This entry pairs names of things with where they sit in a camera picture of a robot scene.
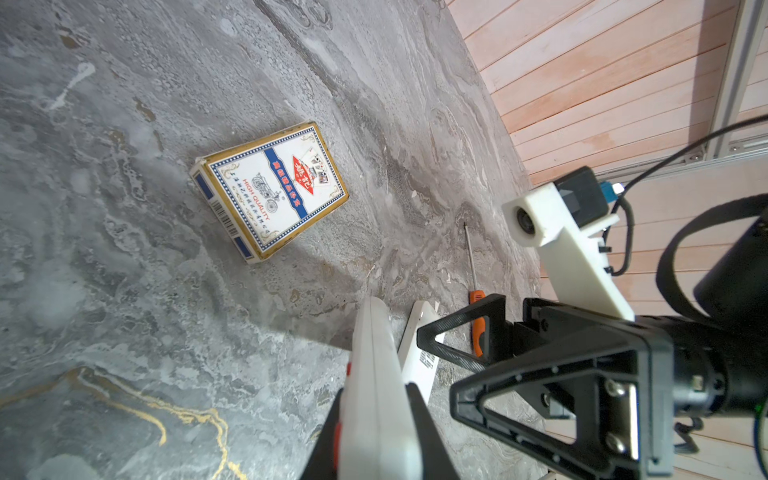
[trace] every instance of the motorcycle illustration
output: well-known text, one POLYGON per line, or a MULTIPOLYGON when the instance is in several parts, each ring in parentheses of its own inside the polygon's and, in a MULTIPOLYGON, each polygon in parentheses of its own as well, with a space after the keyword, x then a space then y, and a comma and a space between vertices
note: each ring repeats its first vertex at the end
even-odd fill
POLYGON ((264 177, 261 174, 256 174, 256 176, 251 180, 251 183, 253 184, 253 187, 259 191, 261 196, 264 197, 266 203, 266 211, 270 212, 271 214, 276 212, 277 201, 280 199, 280 192, 272 190, 270 186, 266 184, 266 180, 264 180, 264 177))

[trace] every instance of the barcode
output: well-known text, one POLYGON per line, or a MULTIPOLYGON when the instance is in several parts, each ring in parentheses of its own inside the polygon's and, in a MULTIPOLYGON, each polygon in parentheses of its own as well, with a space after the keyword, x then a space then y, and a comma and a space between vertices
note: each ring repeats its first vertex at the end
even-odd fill
POLYGON ((432 366, 435 365, 435 356, 431 353, 425 352, 424 350, 422 350, 422 354, 419 355, 419 360, 421 360, 424 366, 426 366, 428 369, 431 369, 432 366))
POLYGON ((227 214, 227 210, 224 208, 224 205, 222 205, 220 201, 214 200, 210 202, 210 207, 214 209, 214 213, 217 217, 219 217, 219 220, 221 220, 221 223, 223 223, 224 228, 227 229, 227 233, 230 235, 230 237, 236 236, 237 227, 235 227, 232 219, 227 214))

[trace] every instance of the screwdriver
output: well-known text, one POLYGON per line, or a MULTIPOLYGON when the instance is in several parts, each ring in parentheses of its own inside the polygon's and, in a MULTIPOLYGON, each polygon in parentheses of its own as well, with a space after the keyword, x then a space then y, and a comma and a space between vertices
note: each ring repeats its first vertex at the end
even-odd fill
MULTIPOLYGON (((469 241, 469 230, 467 224, 464 224, 464 235, 467 236, 467 249, 469 250, 469 268, 472 269, 472 288, 469 292, 469 303, 472 304, 485 298, 485 292, 478 290, 478 277, 475 273, 475 258, 472 256, 472 243, 469 241)), ((482 346, 485 344, 485 318, 480 317, 472 320, 472 349, 475 355, 482 357, 482 346)))

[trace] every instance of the playing card box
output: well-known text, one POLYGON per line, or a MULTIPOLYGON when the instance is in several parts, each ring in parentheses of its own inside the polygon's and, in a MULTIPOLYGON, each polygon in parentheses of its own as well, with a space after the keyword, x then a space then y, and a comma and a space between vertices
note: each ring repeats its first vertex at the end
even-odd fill
POLYGON ((190 175, 248 263, 269 258, 349 198, 314 122, 199 157, 190 175))

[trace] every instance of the screwdriver shaft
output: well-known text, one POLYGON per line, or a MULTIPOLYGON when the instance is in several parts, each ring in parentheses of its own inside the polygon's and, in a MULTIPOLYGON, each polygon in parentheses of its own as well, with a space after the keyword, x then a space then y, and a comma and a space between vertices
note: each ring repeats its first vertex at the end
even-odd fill
POLYGON ((464 224, 464 235, 467 236, 467 250, 469 250, 469 268, 472 270, 472 289, 478 289, 478 277, 475 274, 475 258, 472 256, 472 243, 469 241, 469 230, 467 224, 464 224))

